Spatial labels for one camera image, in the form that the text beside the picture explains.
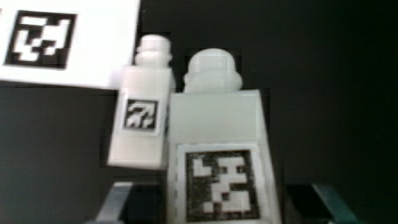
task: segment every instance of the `black background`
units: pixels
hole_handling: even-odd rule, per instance
[[[278,183],[332,184],[376,224],[398,221],[396,11],[394,1],[143,0],[138,29],[168,35],[179,89],[197,49],[234,52],[243,88],[270,92]],[[159,179],[104,166],[113,105],[113,91],[1,82],[0,223],[81,223],[111,182]]]

